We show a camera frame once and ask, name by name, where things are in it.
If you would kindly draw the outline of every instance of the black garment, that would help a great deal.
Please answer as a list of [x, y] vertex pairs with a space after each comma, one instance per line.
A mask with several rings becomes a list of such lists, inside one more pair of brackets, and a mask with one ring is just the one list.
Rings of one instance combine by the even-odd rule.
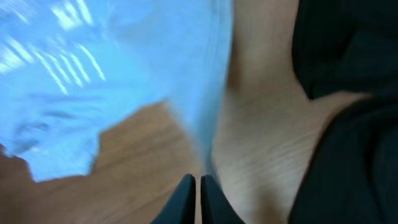
[[[210, 175], [201, 178], [203, 224], [244, 224]], [[195, 178], [187, 174], [152, 224], [194, 224]]]
[[300, 0], [292, 57], [310, 99], [398, 93], [398, 1]]
[[331, 122], [289, 223], [398, 223], [398, 98], [361, 101]]

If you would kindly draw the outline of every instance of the wooden floor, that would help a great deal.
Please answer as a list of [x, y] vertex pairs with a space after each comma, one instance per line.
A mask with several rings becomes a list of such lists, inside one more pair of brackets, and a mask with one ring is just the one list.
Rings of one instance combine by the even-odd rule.
[[[297, 0], [235, 0], [229, 88], [215, 143], [223, 190], [246, 223], [286, 223], [317, 139], [358, 95], [310, 102], [292, 71]], [[149, 223], [186, 173], [189, 142], [162, 105], [103, 134], [88, 177], [33, 183], [0, 157], [0, 223]]]

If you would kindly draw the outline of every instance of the brown wooden surface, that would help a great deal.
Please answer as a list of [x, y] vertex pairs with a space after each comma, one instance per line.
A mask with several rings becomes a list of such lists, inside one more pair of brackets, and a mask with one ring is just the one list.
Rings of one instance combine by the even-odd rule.
[[[358, 95], [309, 102], [291, 66], [297, 0], [235, 0], [229, 90], [215, 161], [246, 223], [286, 223], [314, 145]], [[0, 157], [0, 223], [149, 223], [200, 166], [162, 105], [103, 134], [88, 177], [33, 183], [24, 161]]]

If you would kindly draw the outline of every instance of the blue cloth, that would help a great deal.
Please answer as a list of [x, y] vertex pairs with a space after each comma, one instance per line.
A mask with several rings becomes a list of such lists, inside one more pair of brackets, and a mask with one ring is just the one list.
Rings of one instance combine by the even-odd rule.
[[35, 181], [87, 175], [101, 132], [162, 100], [209, 151], [231, 23], [229, 0], [0, 0], [5, 155]]

